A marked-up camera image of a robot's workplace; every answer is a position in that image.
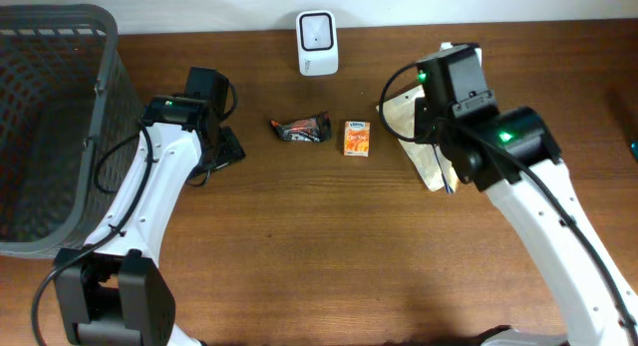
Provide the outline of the black red snack packet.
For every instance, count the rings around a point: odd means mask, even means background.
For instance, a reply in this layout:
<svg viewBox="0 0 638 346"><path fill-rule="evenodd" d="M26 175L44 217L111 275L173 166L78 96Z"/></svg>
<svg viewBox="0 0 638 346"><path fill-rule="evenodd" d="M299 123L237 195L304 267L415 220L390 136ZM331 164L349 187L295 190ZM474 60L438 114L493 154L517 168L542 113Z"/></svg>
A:
<svg viewBox="0 0 638 346"><path fill-rule="evenodd" d="M271 121L270 127L284 142L323 143L332 138L332 125L327 112L288 124Z"/></svg>

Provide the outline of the small orange juice carton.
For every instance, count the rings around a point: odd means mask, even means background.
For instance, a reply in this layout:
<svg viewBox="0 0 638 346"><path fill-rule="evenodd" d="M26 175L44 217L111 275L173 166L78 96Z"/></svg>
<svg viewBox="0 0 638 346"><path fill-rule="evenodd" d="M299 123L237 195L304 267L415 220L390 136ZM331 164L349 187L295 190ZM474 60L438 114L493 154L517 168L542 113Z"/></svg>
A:
<svg viewBox="0 0 638 346"><path fill-rule="evenodd" d="M345 123L343 153L349 157L367 157L370 150L370 123Z"/></svg>

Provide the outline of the teal mouthwash bottle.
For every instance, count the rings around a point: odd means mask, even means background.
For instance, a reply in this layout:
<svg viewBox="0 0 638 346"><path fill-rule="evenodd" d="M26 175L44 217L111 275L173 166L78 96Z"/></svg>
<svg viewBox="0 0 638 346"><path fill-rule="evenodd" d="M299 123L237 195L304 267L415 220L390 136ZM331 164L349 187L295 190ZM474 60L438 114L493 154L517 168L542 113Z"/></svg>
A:
<svg viewBox="0 0 638 346"><path fill-rule="evenodd" d="M631 155L633 157L633 159L638 162L638 141L637 140L631 140L629 143L630 146L630 151L631 151Z"/></svg>

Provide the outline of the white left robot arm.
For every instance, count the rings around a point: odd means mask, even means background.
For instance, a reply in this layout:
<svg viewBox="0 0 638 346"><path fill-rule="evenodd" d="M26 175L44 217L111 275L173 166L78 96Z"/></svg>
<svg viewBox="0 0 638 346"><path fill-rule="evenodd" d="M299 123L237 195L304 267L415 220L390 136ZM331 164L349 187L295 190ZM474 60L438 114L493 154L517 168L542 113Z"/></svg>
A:
<svg viewBox="0 0 638 346"><path fill-rule="evenodd" d="M175 323L160 249L181 189L203 186L244 159L224 125L237 102L225 76L193 67L182 93L146 106L134 161L113 203L82 247L58 252L43 282L55 286L71 344L198 344Z"/></svg>

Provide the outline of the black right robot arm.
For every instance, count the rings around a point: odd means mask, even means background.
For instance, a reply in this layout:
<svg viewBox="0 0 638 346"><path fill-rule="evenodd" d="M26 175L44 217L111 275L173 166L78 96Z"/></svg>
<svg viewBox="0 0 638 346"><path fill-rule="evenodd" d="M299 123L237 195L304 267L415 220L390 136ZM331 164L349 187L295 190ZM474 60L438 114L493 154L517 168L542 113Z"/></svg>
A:
<svg viewBox="0 0 638 346"><path fill-rule="evenodd" d="M579 203L556 140L532 108L499 111L478 49L457 44L415 63L425 92L416 143L437 143L511 224L560 310L565 343L636 344L637 294Z"/></svg>

